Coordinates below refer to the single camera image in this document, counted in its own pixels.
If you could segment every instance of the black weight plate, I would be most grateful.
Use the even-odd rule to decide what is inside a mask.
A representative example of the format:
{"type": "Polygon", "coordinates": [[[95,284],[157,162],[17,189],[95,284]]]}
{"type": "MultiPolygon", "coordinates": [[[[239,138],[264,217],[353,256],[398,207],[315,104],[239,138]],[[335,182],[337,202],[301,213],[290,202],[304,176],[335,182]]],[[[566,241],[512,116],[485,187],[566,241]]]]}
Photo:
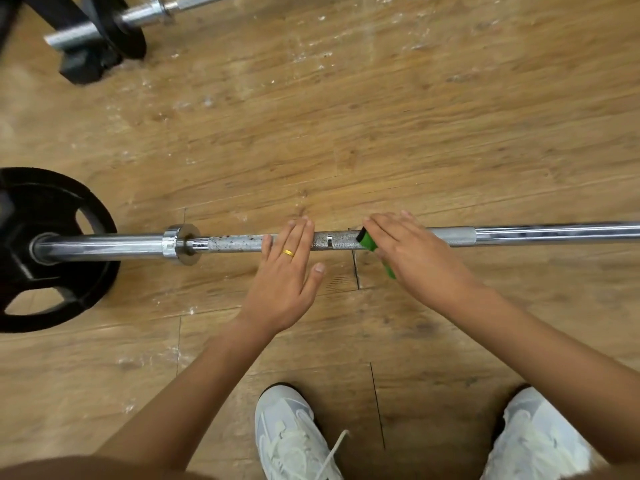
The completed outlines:
{"type": "Polygon", "coordinates": [[[84,8],[100,35],[117,53],[128,59],[144,59],[147,41],[137,27],[120,26],[116,17],[126,10],[124,0],[87,0],[84,8]]]}
{"type": "Polygon", "coordinates": [[[43,330],[66,322],[94,306],[111,288],[119,262],[69,262],[52,266],[31,257],[38,235],[82,234],[81,210],[95,233],[116,233],[102,202],[80,182],[40,168],[0,169],[0,332],[43,330]],[[55,288],[63,302],[32,315],[6,312],[21,292],[55,288]]]}

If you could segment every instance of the left hand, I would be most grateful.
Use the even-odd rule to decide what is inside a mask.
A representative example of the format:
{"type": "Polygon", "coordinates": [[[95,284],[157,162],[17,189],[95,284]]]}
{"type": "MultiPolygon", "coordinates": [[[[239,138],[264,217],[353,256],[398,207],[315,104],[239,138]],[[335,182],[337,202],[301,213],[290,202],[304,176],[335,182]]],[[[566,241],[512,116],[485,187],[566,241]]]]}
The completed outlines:
{"type": "Polygon", "coordinates": [[[324,264],[316,264],[305,280],[314,241],[314,223],[307,217],[289,221],[271,241],[270,234],[262,238],[262,259],[240,317],[276,335],[307,313],[324,277],[324,264]]]}

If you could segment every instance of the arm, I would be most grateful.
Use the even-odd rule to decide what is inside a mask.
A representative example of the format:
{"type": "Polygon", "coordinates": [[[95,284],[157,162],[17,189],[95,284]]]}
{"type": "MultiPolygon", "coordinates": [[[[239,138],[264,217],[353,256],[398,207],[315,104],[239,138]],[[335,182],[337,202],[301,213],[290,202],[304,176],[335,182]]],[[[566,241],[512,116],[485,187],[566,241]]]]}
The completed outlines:
{"type": "Polygon", "coordinates": [[[322,281],[324,266],[305,272],[313,222],[291,221],[262,259],[238,316],[208,339],[204,352],[116,432],[95,454],[115,460],[184,470],[222,404],[279,331],[304,315],[322,281]],[[292,251],[291,257],[283,250],[292,251]]]}
{"type": "Polygon", "coordinates": [[[608,461],[640,460],[640,374],[521,310],[473,277],[407,212],[364,227],[398,281],[536,387],[608,461]]]}

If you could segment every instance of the barbell shaft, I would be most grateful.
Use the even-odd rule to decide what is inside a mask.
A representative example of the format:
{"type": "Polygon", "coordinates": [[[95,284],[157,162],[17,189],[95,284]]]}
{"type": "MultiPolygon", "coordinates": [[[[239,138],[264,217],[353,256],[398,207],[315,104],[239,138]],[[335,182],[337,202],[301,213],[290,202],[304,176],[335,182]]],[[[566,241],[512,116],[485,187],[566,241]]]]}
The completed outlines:
{"type": "MultiPolygon", "coordinates": [[[[504,246],[514,244],[562,244],[640,241],[640,223],[587,223],[508,227],[436,227],[434,234],[451,247],[504,246]]],[[[313,251],[361,250],[358,231],[316,232],[313,251]]],[[[260,252],[261,235],[188,237],[175,242],[175,250],[199,253],[260,252]]],[[[116,261],[167,256],[163,234],[105,234],[62,237],[46,235],[31,244],[39,262],[116,261]]]]}
{"type": "MultiPolygon", "coordinates": [[[[147,3],[124,10],[117,15],[116,23],[125,27],[144,27],[171,18],[177,12],[217,1],[220,0],[149,0],[147,3]]],[[[102,35],[92,22],[84,22],[45,35],[44,40],[56,50],[64,51],[99,42],[102,35]]]]}

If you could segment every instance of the shoe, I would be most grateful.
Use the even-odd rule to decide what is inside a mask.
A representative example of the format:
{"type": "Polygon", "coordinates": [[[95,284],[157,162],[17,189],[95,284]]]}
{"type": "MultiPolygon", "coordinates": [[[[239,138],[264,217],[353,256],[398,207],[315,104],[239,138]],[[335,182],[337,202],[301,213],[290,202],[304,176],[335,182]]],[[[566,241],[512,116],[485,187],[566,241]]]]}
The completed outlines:
{"type": "Polygon", "coordinates": [[[255,444],[268,480],[342,480],[333,456],[347,433],[329,450],[311,406],[289,385],[269,387],[255,408],[255,444]]]}
{"type": "Polygon", "coordinates": [[[557,480],[589,471],[589,445],[533,387],[514,396],[503,418],[481,480],[557,480]]]}

